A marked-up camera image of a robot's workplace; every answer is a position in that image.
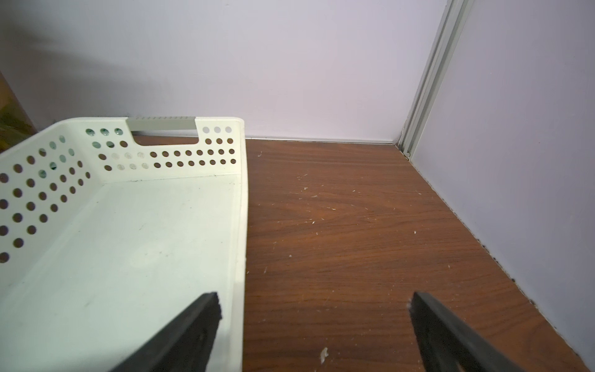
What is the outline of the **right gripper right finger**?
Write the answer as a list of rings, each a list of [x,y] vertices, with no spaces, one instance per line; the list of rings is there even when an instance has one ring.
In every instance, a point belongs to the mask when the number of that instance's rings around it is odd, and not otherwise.
[[[408,305],[426,371],[521,371],[440,301],[416,291]]]

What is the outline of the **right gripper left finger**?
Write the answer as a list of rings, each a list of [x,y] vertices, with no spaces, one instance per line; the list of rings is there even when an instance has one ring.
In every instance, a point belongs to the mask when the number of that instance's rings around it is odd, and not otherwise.
[[[204,293],[114,371],[205,371],[222,320],[218,294]]]

